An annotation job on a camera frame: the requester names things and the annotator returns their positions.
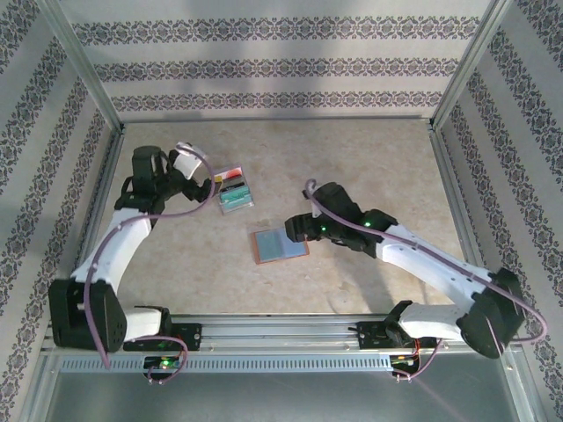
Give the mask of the pink leather card holder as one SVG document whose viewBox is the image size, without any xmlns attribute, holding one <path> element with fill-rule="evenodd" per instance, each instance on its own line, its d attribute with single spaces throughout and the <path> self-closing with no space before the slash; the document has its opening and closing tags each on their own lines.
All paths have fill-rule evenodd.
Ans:
<svg viewBox="0 0 563 422">
<path fill-rule="evenodd" d="M 252 233 L 251 239 L 257 265 L 300 258 L 309 254 L 308 244 L 305 241 L 292 242 L 284 228 L 257 231 Z"/>
</svg>

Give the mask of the wide aluminium mounting rail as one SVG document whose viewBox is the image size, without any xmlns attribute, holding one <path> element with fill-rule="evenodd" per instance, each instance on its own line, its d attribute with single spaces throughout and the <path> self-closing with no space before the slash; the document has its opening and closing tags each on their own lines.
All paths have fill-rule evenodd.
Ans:
<svg viewBox="0 0 563 422">
<path fill-rule="evenodd" d="M 142 330 L 138 319 L 141 309 L 135 310 L 135 319 L 131 322 L 123 315 L 103 316 L 96 325 L 105 350 L 109 353 L 124 351 L 126 342 L 137 340 L 171 340 L 187 349 L 181 339 L 162 336 L 170 330 L 172 323 L 200 324 L 200 350 L 210 350 L 215 346 L 245 350 L 253 346 L 296 348 L 338 344 L 349 344 L 361 350 L 356 324 L 385 321 L 398 323 L 415 338 L 415 347 L 432 348 L 440 339 L 463 341 L 476 353 L 497 359 L 523 320 L 519 315 L 504 317 L 498 312 L 487 315 L 481 310 L 465 314 L 449 305 L 425 307 L 411 302 L 400 303 L 386 316 L 361 315 L 356 319 L 331 316 L 229 316 L 213 319 L 172 316 L 166 309 L 149 309 L 148 312 L 151 320 L 146 331 Z"/>
</svg>

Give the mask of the clear plastic card box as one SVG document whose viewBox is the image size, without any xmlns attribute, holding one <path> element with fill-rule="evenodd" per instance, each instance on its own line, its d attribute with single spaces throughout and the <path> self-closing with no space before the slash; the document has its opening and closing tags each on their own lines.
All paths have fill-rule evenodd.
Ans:
<svg viewBox="0 0 563 422">
<path fill-rule="evenodd" d="M 241 165 L 229 166 L 229 167 L 226 167 L 226 168 L 224 168 L 224 169 L 233 168 L 233 167 L 236 167 L 236 166 L 241 166 Z M 243 167 L 242 167 L 242 170 L 243 170 L 243 175 L 242 175 L 242 177 L 245 179 L 245 186 L 248 186 L 248 187 L 250 188 L 250 186 L 248 185 L 248 182 L 247 182 L 247 180 L 246 180 L 246 176 L 245 176 L 245 172 L 244 172 Z M 220 190 L 219 193 L 214 193 L 214 197 L 216 198 L 217 204 L 218 204 L 218 206 L 219 206 L 219 208 L 220 208 L 220 210 L 221 210 L 221 212 L 222 212 L 223 215 L 226 215 L 226 214 L 229 214 L 229 213 L 233 213 L 233 212 L 236 212 L 236 211 L 238 211 L 238 210 L 242 210 L 242 209 L 247 208 L 247 207 L 252 207 L 252 206 L 254 205 L 253 196 L 252 196 L 252 201 L 251 201 L 250 203 L 240 204 L 240 205 L 238 205 L 237 207 L 224 207 L 224 206 L 220 203 L 220 198 L 219 198 L 219 196 L 220 196 L 220 193 L 221 193 L 221 192 L 224 192 L 224 191 L 221 191 L 221 190 Z"/>
</svg>

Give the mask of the aluminium frame post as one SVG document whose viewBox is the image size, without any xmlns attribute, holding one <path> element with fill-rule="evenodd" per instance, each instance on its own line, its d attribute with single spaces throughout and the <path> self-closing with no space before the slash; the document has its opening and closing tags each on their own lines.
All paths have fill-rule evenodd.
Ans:
<svg viewBox="0 0 563 422">
<path fill-rule="evenodd" d="M 502 23 L 514 0 L 491 0 L 476 32 L 464 51 L 452 79 L 442 95 L 434 114 L 428 121 L 428 129 L 435 132 L 447 120 L 464 87 L 479 64 L 488 44 Z"/>
<path fill-rule="evenodd" d="M 72 25 L 67 20 L 59 0 L 35 0 L 35 2 L 104 119 L 112 130 L 121 133 L 123 123 Z"/>
</svg>

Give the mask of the thin aluminium crossbar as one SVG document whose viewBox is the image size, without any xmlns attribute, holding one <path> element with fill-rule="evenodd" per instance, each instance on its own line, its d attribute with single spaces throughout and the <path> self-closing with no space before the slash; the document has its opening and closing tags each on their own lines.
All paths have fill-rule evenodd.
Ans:
<svg viewBox="0 0 563 422">
<path fill-rule="evenodd" d="M 391 121 L 423 121 L 425 123 L 432 123 L 433 119 L 428 117 L 421 117 L 420 115 L 381 115 L 381 116 L 312 116 L 312 115 L 297 115 L 297 116 L 259 116 L 259 117 L 196 117 L 187 116 L 185 118 L 175 117 L 169 119 L 128 119 L 122 120 L 122 125 L 131 124 L 157 124 L 157 123 L 195 123 L 195 122 L 226 122 L 226 121 L 308 121 L 308 120 L 391 120 Z"/>
</svg>

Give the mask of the teal credit card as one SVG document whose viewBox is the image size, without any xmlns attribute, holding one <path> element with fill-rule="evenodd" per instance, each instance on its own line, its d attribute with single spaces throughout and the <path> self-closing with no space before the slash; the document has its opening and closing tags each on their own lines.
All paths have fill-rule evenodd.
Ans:
<svg viewBox="0 0 563 422">
<path fill-rule="evenodd" d="M 220 203 L 224 207 L 237 207 L 240 204 L 250 203 L 252 195 L 248 186 L 240 186 L 220 193 Z"/>
</svg>

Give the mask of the grey sheet metal panel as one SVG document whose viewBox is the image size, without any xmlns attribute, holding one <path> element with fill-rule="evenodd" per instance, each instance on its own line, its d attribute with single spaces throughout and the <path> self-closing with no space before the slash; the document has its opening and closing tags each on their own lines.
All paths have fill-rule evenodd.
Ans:
<svg viewBox="0 0 563 422">
<path fill-rule="evenodd" d="M 412 381 L 383 371 L 186 372 L 150 384 L 135 360 L 40 362 L 18 422 L 548 422 L 514 362 L 442 352 Z"/>
</svg>

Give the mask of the aluminium side rail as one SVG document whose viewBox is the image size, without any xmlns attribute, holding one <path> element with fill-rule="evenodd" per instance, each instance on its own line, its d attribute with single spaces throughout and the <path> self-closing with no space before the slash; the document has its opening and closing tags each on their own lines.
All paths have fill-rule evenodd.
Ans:
<svg viewBox="0 0 563 422">
<path fill-rule="evenodd" d="M 99 165 L 98 176 L 91 190 L 90 202 L 82 220 L 79 237 L 76 244 L 65 252 L 57 279 L 68 279 L 71 273 L 88 257 L 97 242 L 113 174 L 121 153 L 124 134 L 125 128 L 121 127 L 115 129 L 109 137 Z"/>
<path fill-rule="evenodd" d="M 450 156 L 445 148 L 443 139 L 431 126 L 429 126 L 428 134 L 464 259 L 469 265 L 486 268 L 486 264 L 483 262 L 479 251 L 477 238 L 474 236 L 472 230 L 469 215 L 464 205 L 462 191 L 459 188 L 456 173 L 450 162 Z"/>
</svg>

